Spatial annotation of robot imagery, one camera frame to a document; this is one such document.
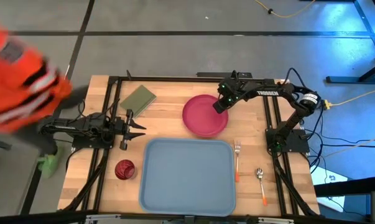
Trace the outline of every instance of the yellow cable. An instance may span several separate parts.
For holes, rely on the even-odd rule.
[[[337,154],[337,153],[345,152],[345,151],[350,150],[350,149],[354,149],[354,148],[359,147],[359,146],[367,145],[368,143],[373,142],[373,141],[375,141],[375,138],[373,138],[373,139],[371,139],[371,140],[369,140],[369,141],[363,142],[363,143],[361,143],[361,144],[357,144],[357,145],[355,145],[355,146],[351,146],[351,147],[349,147],[349,148],[342,149],[342,150],[339,150],[339,151],[333,152],[333,153],[331,153],[331,154],[325,155],[324,158],[330,157],[330,156],[335,155],[335,154]]]
[[[356,99],[358,99],[358,98],[360,98],[360,97],[363,97],[363,96],[366,96],[366,95],[369,95],[369,94],[372,94],[372,93],[375,93],[375,90],[370,91],[370,92],[365,93],[365,94],[362,94],[362,95],[359,95],[359,96],[356,96],[356,97],[354,97],[354,98],[352,98],[352,99],[350,99],[350,100],[346,100],[346,101],[341,102],[341,103],[335,103],[335,104],[330,103],[329,105],[330,105],[330,107],[331,107],[331,106],[340,106],[340,105],[342,105],[342,104],[344,104],[344,103],[348,103],[348,102],[350,102],[350,101],[356,100]]]
[[[255,1],[256,1],[258,4],[260,4],[263,8],[265,8],[267,11],[269,11],[269,8],[266,7],[263,3],[261,3],[261,2],[258,1],[258,0],[255,0]],[[279,18],[291,18],[291,17],[296,16],[297,14],[303,12],[306,8],[308,8],[308,7],[309,7],[311,4],[313,4],[315,1],[316,1],[316,0],[311,1],[311,3],[307,4],[307,5],[306,5],[305,7],[303,7],[301,10],[295,12],[294,14],[288,15],[288,16],[280,16],[280,15],[278,15],[277,13],[275,13],[274,11],[271,11],[271,14],[273,14],[273,15],[279,17]]]

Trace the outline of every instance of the reflective stripe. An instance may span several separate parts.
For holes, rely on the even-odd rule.
[[[46,91],[30,103],[0,114],[0,123],[10,120],[16,116],[20,116],[21,118],[26,118],[30,116],[30,114],[34,112],[34,110],[38,106],[40,106],[49,97],[49,95],[50,92]]]
[[[36,93],[42,89],[44,89],[46,86],[51,84],[56,79],[56,68],[53,66],[48,65],[46,68],[47,73],[37,81],[33,82],[31,84],[29,90],[32,93]]]

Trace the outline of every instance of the orange handle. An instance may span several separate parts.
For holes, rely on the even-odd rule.
[[[239,174],[238,174],[238,170],[236,169],[236,182],[239,182]]]
[[[262,199],[263,199],[263,205],[267,206],[267,200],[266,200],[266,197],[264,195],[262,195]]]

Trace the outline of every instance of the green shoe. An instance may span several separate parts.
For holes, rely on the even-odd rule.
[[[60,158],[63,155],[63,148],[58,147],[56,155],[45,155],[45,157],[38,158],[39,170],[42,171],[42,177],[50,178],[57,170]]]

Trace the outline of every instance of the red cup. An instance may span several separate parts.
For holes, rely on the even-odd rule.
[[[128,180],[135,173],[135,165],[132,161],[124,159],[115,166],[115,176],[120,180]]]

